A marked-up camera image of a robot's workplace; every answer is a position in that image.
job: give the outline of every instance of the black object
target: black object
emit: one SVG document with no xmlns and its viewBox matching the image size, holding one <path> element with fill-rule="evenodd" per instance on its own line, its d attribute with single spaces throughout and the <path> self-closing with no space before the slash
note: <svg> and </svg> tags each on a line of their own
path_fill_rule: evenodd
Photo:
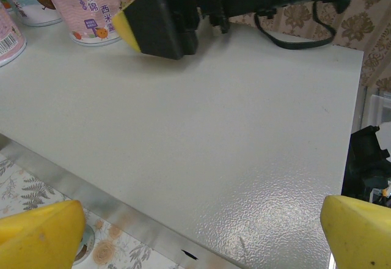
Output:
<svg viewBox="0 0 391 269">
<path fill-rule="evenodd" d="M 230 17 L 255 12 L 255 23 L 259 30 L 276 45 L 287 49 L 314 48 L 330 43 L 335 30 L 318 19 L 316 6 L 313 10 L 314 20 L 331 33 L 326 40 L 300 44 L 281 42 L 267 34 L 260 26 L 258 17 L 272 18 L 279 7 L 307 1 L 331 2 L 337 13 L 342 13 L 351 0 L 134 0 L 124 13 L 131 28 L 137 27 L 134 34 L 137 42 L 143 43 L 143 53 L 180 59 L 183 55 L 194 54 L 197 50 L 195 31 L 200 21 L 199 13 L 203 17 L 209 16 L 210 23 L 219 26 L 225 34 L 230 27 Z"/>
<path fill-rule="evenodd" d="M 366 127 L 350 137 L 348 160 L 342 195 L 369 201 L 374 188 L 388 188 L 391 178 L 391 162 L 388 150 L 381 150 L 376 132 L 379 127 Z M 377 204 L 386 205 L 386 201 Z"/>
</svg>

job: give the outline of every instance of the textured table surface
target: textured table surface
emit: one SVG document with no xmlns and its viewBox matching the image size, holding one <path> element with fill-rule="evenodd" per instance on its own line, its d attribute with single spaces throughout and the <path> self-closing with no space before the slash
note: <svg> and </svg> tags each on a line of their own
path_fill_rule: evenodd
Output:
<svg viewBox="0 0 391 269">
<path fill-rule="evenodd" d="M 0 133 L 252 268 L 326 268 L 319 214 L 342 185 L 362 53 L 287 51 L 247 26 L 169 61 L 64 24 L 22 27 Z"/>
</svg>

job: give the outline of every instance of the paper cup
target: paper cup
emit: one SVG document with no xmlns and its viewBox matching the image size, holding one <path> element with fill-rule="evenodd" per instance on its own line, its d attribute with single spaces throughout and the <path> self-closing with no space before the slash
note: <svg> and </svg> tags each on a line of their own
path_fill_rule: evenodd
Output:
<svg viewBox="0 0 391 269">
<path fill-rule="evenodd" d="M 12 10 L 11 4 L 7 0 L 0 0 L 0 2 L 8 12 Z"/>
<path fill-rule="evenodd" d="M 73 41 L 84 46 L 102 46 L 120 40 L 112 18 L 121 0 L 53 0 L 66 22 Z"/>
<path fill-rule="evenodd" d="M 28 26 L 48 26 L 61 21 L 51 0 L 8 0 L 22 23 Z"/>
<path fill-rule="evenodd" d="M 0 67 L 13 61 L 26 47 L 26 38 L 0 5 Z"/>
</svg>

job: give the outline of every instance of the patterned wall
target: patterned wall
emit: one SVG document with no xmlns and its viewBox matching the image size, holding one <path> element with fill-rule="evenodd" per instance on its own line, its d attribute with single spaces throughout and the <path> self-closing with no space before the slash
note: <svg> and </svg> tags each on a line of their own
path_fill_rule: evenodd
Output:
<svg viewBox="0 0 391 269">
<path fill-rule="evenodd" d="M 328 32 L 312 20 L 312 3 L 279 9 L 272 20 L 262 18 L 266 30 L 319 40 Z M 361 83 L 391 92 L 391 0 L 352 0 L 337 15 L 332 4 L 318 4 L 320 20 L 337 29 L 334 44 L 364 51 Z M 252 14 L 232 18 L 254 26 Z"/>
</svg>

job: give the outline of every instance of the black cable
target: black cable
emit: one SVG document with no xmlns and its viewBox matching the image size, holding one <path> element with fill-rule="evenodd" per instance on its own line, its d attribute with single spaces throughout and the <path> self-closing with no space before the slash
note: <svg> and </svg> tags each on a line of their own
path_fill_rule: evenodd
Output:
<svg viewBox="0 0 391 269">
<path fill-rule="evenodd" d="M 333 41 L 335 35 L 337 34 L 337 31 L 332 26 L 330 26 L 330 25 L 320 21 L 320 19 L 318 17 L 318 9 L 316 8 L 316 3 L 317 3 L 317 1 L 315 1 L 312 4 L 312 18 L 313 18 L 313 20 L 316 23 L 320 24 L 322 27 L 327 29 L 330 32 L 330 34 L 331 34 L 331 36 L 329 38 L 326 38 L 324 40 L 310 41 L 310 42 L 285 42 L 285 41 L 281 41 L 281 40 L 273 37 L 271 34 L 266 32 L 261 27 L 261 24 L 259 22 L 259 17 L 260 16 L 257 13 L 255 13 L 255 15 L 254 15 L 255 25 L 273 43 L 275 43 L 278 47 L 281 47 L 281 48 L 284 48 L 284 49 L 288 49 L 288 50 L 302 50 L 302 49 L 311 49 L 311 48 L 321 47 L 321 46 L 330 44 Z"/>
</svg>

